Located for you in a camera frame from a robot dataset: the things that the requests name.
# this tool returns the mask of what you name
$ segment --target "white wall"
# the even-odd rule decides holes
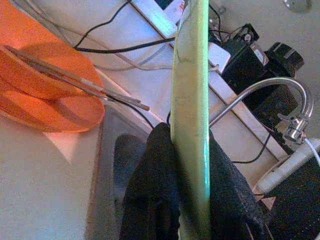
[[[310,12],[289,11],[282,0],[211,0],[225,6],[221,29],[232,31],[251,23],[260,36],[258,43],[267,50],[276,42],[294,48],[304,59],[296,78],[305,82],[314,97],[314,114],[306,132],[309,137],[320,136],[320,1],[312,0]]]
[[[99,126],[44,135],[0,116],[0,130],[0,238],[83,239]]]

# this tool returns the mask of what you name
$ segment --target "white surface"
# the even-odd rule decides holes
[[[0,129],[0,238],[83,239],[99,126],[49,139],[0,116]]]
[[[219,72],[222,73],[230,59],[231,55],[222,47],[214,44],[213,42],[209,42],[208,46],[208,60],[209,63],[213,66],[219,65]]]

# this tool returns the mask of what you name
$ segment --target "orange lid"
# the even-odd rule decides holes
[[[8,0],[1,0],[0,36],[1,45],[103,86],[88,58]],[[83,132],[99,124],[104,113],[100,99],[37,72],[0,46],[0,114],[42,131]]]

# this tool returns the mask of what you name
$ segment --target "black cloth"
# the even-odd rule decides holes
[[[313,157],[272,190],[268,213],[274,239],[314,240],[320,232],[320,168]]]
[[[211,239],[265,239],[263,214],[244,176],[210,132]]]
[[[210,133],[210,207],[213,240],[264,239],[264,221],[248,183]],[[124,197],[121,240],[177,240],[176,155],[167,124],[150,133]]]
[[[170,129],[160,123],[150,133],[146,150],[124,197],[121,240],[177,240],[179,196]]]

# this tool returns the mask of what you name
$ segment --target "wire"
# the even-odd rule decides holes
[[[227,31],[219,31],[219,30],[215,30],[215,29],[210,29],[210,32],[218,32],[218,33],[224,33],[224,34],[230,34],[229,32]]]
[[[120,103],[120,104],[123,104],[123,105],[126,105],[127,107],[131,108],[132,110],[134,110],[137,114],[139,114],[148,124],[149,126],[154,129],[155,127],[152,125],[152,123],[149,121],[149,119],[142,113],[140,112],[138,109],[136,109],[134,106],[132,106],[131,104],[127,103],[127,102],[124,102],[124,101],[121,101],[119,99],[116,99],[112,96],[108,96],[108,98]]]
[[[237,27],[235,30],[233,30],[232,32],[230,32],[230,34],[229,34],[228,36],[226,36],[226,37],[223,39],[223,41],[225,41],[227,37],[229,37],[229,39],[230,39],[232,34],[234,34],[237,30],[243,28],[244,26],[245,26],[245,25],[242,25],[242,26],[240,26],[240,27]]]
[[[133,61],[131,61],[130,59],[126,58],[125,56],[121,55],[120,53],[116,53],[116,55],[121,55],[121,59],[126,61],[128,64],[130,64],[131,66],[127,66],[127,67],[121,67],[121,68],[109,68],[109,67],[105,67],[105,66],[100,66],[97,64],[94,64],[94,66],[97,69],[100,70],[105,70],[105,71],[113,71],[113,72],[122,72],[122,71],[127,71],[127,70],[131,70],[134,68],[143,70],[143,71],[154,71],[154,70],[163,70],[163,69],[172,69],[171,65],[160,65],[160,66],[142,66],[145,63],[151,61],[152,59],[154,59],[156,56],[158,56],[165,48],[166,48],[167,44],[164,44],[162,47],[160,47],[155,53],[153,53],[152,55],[150,55],[149,57],[147,57],[145,60],[139,62],[139,63],[135,63]]]
[[[94,27],[90,28],[88,31],[86,31],[86,33],[82,36],[82,38],[80,39],[80,41],[74,46],[74,48],[76,49],[82,42],[83,40],[89,35],[90,32],[92,32],[93,30],[100,28],[102,26],[105,26],[107,24],[112,23],[113,20],[115,20],[116,16],[118,15],[118,13],[120,13],[120,11],[131,2],[132,0],[127,0],[121,7],[118,8],[118,10],[115,12],[115,14],[111,17],[110,20],[100,23],[98,25],[95,25]]]
[[[209,3],[209,8],[215,13],[215,15],[218,17],[218,33],[219,33],[219,38],[221,40],[222,43],[224,43],[224,40],[222,39],[221,36],[221,18],[220,18],[220,14],[211,6],[211,4]]]
[[[87,52],[87,53],[96,53],[96,54],[117,54],[117,53],[123,53],[123,52],[129,52],[137,49],[142,49],[158,44],[164,44],[164,43],[169,43],[175,40],[175,37],[167,38],[167,39],[162,39],[162,40],[157,40],[157,41],[152,41],[152,42],[147,42],[143,44],[139,44],[136,46],[130,46],[126,48],[120,48],[120,49],[109,49],[109,50],[101,50],[101,49],[92,49],[92,48],[83,48],[83,47],[75,47],[74,49],[77,51],[81,52]]]
[[[168,124],[169,127],[170,127],[170,115],[171,115],[171,111],[169,111],[168,115],[166,116],[166,124]]]
[[[261,157],[261,155],[264,152],[264,150],[266,149],[266,146],[268,144],[268,141],[269,141],[270,137],[271,137],[271,133],[269,133],[268,137],[266,138],[266,140],[265,140],[265,142],[263,144],[262,149],[260,150],[259,154],[254,159],[252,159],[250,161],[233,161],[233,163],[234,164],[251,164],[251,163],[257,161]]]
[[[66,40],[66,42],[69,45],[73,45],[68,39],[67,37],[59,30],[60,29],[64,29],[67,30],[71,33],[77,34],[79,36],[84,36],[84,33],[78,32],[74,29],[62,26],[57,24],[56,22],[48,19],[46,16],[43,15],[43,13],[39,12],[38,10],[36,10],[32,5],[30,5],[30,3],[28,1],[26,1],[26,3],[28,4],[28,6],[37,14],[39,15],[39,17],[41,17],[43,20],[51,23],[52,25],[54,25],[57,30],[59,31],[59,33],[61,34],[61,36]],[[105,48],[105,49],[109,49],[106,45],[100,43],[99,41],[95,40],[94,38],[92,38],[91,36],[87,36],[87,39],[91,40],[92,42],[98,44],[99,46]],[[134,68],[138,68],[140,70],[143,71],[153,71],[153,70],[160,70],[160,69],[169,69],[169,66],[165,66],[165,65],[161,65],[161,66],[154,66],[154,67],[141,67],[142,65],[146,64],[147,62],[151,61],[152,59],[154,59],[157,55],[159,55],[164,49],[165,49],[166,45],[163,45],[162,47],[160,47],[155,53],[153,53],[152,55],[150,55],[149,57],[147,57],[145,60],[142,60],[139,63],[135,63],[133,61],[131,61],[129,58],[125,57],[124,55],[120,54],[120,53],[115,53],[115,55],[122,59],[123,61],[127,62],[128,64],[130,64],[131,66],[128,67],[123,67],[123,68],[107,68],[107,67],[103,67],[103,66],[99,66],[99,65],[94,65],[96,68],[100,68],[102,70],[106,70],[106,71],[115,71],[115,72],[120,72],[120,71],[126,71],[126,70],[130,70],[130,69],[134,69]]]
[[[308,146],[311,148],[313,154],[314,154],[314,157],[316,159],[316,161],[318,162],[319,164],[319,167],[320,167],[320,156],[319,154],[317,153],[317,150],[314,148],[314,146],[311,144],[311,142],[309,141],[308,138],[304,138],[304,141],[306,142],[306,144],[308,144]]]

